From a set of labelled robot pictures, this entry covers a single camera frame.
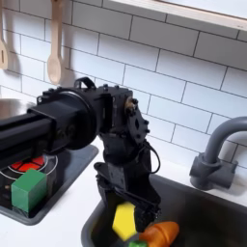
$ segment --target yellow toy block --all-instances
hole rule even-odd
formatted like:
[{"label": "yellow toy block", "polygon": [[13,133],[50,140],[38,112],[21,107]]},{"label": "yellow toy block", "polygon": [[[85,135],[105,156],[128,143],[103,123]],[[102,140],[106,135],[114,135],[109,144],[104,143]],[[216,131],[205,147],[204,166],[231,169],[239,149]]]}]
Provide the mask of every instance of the yellow toy block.
[{"label": "yellow toy block", "polygon": [[137,234],[135,230],[134,208],[131,203],[118,205],[112,229],[123,241]]}]

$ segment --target cable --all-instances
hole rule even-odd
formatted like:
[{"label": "cable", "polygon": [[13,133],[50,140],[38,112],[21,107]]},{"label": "cable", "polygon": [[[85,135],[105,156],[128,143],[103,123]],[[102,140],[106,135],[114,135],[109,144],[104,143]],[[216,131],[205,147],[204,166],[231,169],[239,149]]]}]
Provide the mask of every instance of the cable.
[{"label": "cable", "polygon": [[157,169],[154,171],[154,172],[152,172],[152,171],[148,171],[150,174],[156,174],[158,171],[159,171],[159,169],[160,169],[160,167],[161,167],[161,162],[160,162],[160,158],[159,158],[159,156],[158,156],[158,153],[156,152],[156,150],[151,146],[151,144],[149,143],[149,142],[144,142],[144,146],[146,147],[146,148],[148,148],[150,151],[152,151],[152,152],[154,152],[154,154],[156,155],[156,157],[157,157],[157,160],[158,160],[158,167],[157,167]]}]

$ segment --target gray faucet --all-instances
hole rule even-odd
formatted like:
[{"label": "gray faucet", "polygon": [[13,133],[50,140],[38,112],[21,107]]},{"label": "gray faucet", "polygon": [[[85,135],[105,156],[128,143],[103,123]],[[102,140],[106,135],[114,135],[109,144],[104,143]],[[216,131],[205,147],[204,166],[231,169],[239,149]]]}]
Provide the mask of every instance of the gray faucet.
[{"label": "gray faucet", "polygon": [[214,184],[224,188],[231,187],[237,164],[224,165],[218,155],[226,139],[240,131],[247,131],[247,117],[228,120],[214,130],[206,151],[194,159],[190,171],[190,181],[194,187],[201,190],[210,190]]}]

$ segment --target black sink basin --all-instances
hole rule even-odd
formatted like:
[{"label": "black sink basin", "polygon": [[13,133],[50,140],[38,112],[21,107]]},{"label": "black sink basin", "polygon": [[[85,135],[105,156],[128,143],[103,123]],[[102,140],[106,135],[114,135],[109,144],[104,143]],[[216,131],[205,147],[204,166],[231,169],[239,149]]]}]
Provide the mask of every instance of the black sink basin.
[{"label": "black sink basin", "polygon": [[[180,227],[172,247],[247,246],[247,207],[159,176],[151,183],[162,198],[158,221],[175,221]],[[97,206],[82,230],[84,247],[127,246],[111,229],[114,212],[113,206]]]}]

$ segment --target subway tile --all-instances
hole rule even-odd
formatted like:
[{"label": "subway tile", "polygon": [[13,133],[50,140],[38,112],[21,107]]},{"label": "subway tile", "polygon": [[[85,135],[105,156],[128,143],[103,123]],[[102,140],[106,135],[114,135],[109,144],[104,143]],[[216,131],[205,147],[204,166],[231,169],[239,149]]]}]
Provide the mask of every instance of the subway tile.
[{"label": "subway tile", "polygon": [[71,69],[122,84],[124,64],[76,50],[72,50],[70,56]]},{"label": "subway tile", "polygon": [[195,57],[247,69],[247,42],[201,33]]},{"label": "subway tile", "polygon": [[237,161],[239,166],[247,168],[247,148],[239,145],[236,149],[233,161]]},{"label": "subway tile", "polygon": [[132,41],[100,35],[98,55],[143,69],[155,70],[158,49]]},{"label": "subway tile", "polygon": [[216,114],[213,114],[212,115],[212,119],[211,119],[211,122],[210,122],[210,125],[209,125],[209,128],[207,130],[207,134],[212,134],[212,132],[222,123],[228,121],[229,118],[226,118],[226,117],[222,117],[222,116],[219,116],[219,115],[216,115]]},{"label": "subway tile", "polygon": [[81,2],[84,4],[90,4],[90,5],[96,5],[96,6],[102,6],[103,0],[77,0],[77,2]]},{"label": "subway tile", "polygon": [[161,50],[157,72],[220,89],[226,67]]},{"label": "subway tile", "polygon": [[21,78],[20,75],[8,70],[0,70],[0,85],[15,89],[17,91],[21,90]]},{"label": "subway tile", "polygon": [[247,32],[246,31],[240,31],[238,35],[238,39],[240,41],[247,41]]},{"label": "subway tile", "polygon": [[1,95],[2,98],[16,98],[16,99],[21,99],[21,100],[25,100],[28,102],[33,102],[33,103],[37,103],[37,100],[35,97],[33,96],[27,96],[25,94],[22,94],[20,92],[11,90],[11,89],[7,89],[4,87],[1,87]]},{"label": "subway tile", "polygon": [[3,7],[14,11],[19,10],[19,0],[3,0]]},{"label": "subway tile", "polygon": [[[219,115],[212,115],[212,119],[208,128],[207,133],[208,134],[212,134],[212,132],[222,123],[228,121],[229,118],[225,118]],[[235,134],[231,135],[228,140],[247,146],[247,132],[243,131],[243,132],[236,132]]]},{"label": "subway tile", "polygon": [[[21,36],[21,54],[27,57],[38,59],[44,62],[48,61],[51,53],[51,43],[36,40],[30,37]],[[69,49],[61,48],[63,63],[66,68],[69,67]]]},{"label": "subway tile", "polygon": [[[51,41],[50,20],[45,21],[45,40]],[[86,29],[63,25],[62,45],[96,54],[98,33]]]},{"label": "subway tile", "polygon": [[[186,127],[176,125],[173,143],[193,151],[205,152],[210,136]],[[236,144],[226,141],[219,158],[231,162]]]},{"label": "subway tile", "polygon": [[27,76],[22,76],[22,93],[27,94],[29,96],[41,96],[42,92],[47,91],[48,89],[56,89],[57,87],[42,82]]},{"label": "subway tile", "polygon": [[229,118],[247,115],[247,98],[187,83],[183,103]]},{"label": "subway tile", "polygon": [[9,51],[20,53],[20,35],[4,30],[4,40]]},{"label": "subway tile", "polygon": [[10,53],[9,70],[43,80],[44,62]]},{"label": "subway tile", "polygon": [[103,34],[128,39],[132,16],[109,11],[103,8],[73,3],[73,22],[75,26],[83,27]]},{"label": "subway tile", "polygon": [[157,96],[151,96],[148,114],[200,131],[206,131],[211,117],[211,114],[208,112]]},{"label": "subway tile", "polygon": [[150,19],[133,17],[130,39],[163,49],[193,55],[198,31]]},{"label": "subway tile", "polygon": [[191,151],[171,143],[160,141],[150,136],[147,139],[155,148],[161,159],[169,160],[179,165],[191,167],[194,158],[198,155],[196,151]]},{"label": "subway tile", "polygon": [[6,30],[18,34],[34,37],[43,40],[44,38],[44,19],[28,14],[3,11],[3,27]]},{"label": "subway tile", "polygon": [[237,32],[238,32],[234,28],[215,25],[212,23],[203,22],[203,21],[196,20],[196,19],[185,18],[182,16],[172,15],[172,14],[168,14],[166,22],[175,24],[178,26],[193,28],[193,29],[204,31],[207,33],[225,36],[225,37],[234,38],[234,39],[236,38]]},{"label": "subway tile", "polygon": [[139,15],[141,17],[146,17],[149,19],[155,19],[155,20],[160,20],[160,21],[165,21],[165,18],[166,18],[166,14],[162,12],[155,12],[155,11],[144,9],[144,8],[129,6],[127,4],[117,3],[111,0],[103,0],[103,7],[106,9],[114,10],[114,11]]},{"label": "subway tile", "polygon": [[[20,0],[20,10],[23,13],[51,19],[52,7],[50,0]],[[63,22],[71,24],[72,2],[64,1]]]},{"label": "subway tile", "polygon": [[[47,64],[45,64],[46,70],[44,73],[44,81],[48,83],[52,83],[49,79],[48,73],[47,73]],[[89,77],[91,80],[95,82],[95,78],[92,76],[89,76],[87,74],[79,73],[72,71],[70,69],[65,69],[64,76],[60,82],[60,86],[65,88],[73,88],[75,80],[82,78],[82,77]]]},{"label": "subway tile", "polygon": [[181,101],[185,87],[184,81],[131,66],[126,67],[123,84],[175,101]]},{"label": "subway tile", "polygon": [[228,68],[222,91],[247,97],[247,71]]},{"label": "subway tile", "polygon": [[170,142],[174,133],[175,125],[149,115],[143,115],[143,118],[150,122],[149,129],[151,131],[150,136],[162,139]]}]

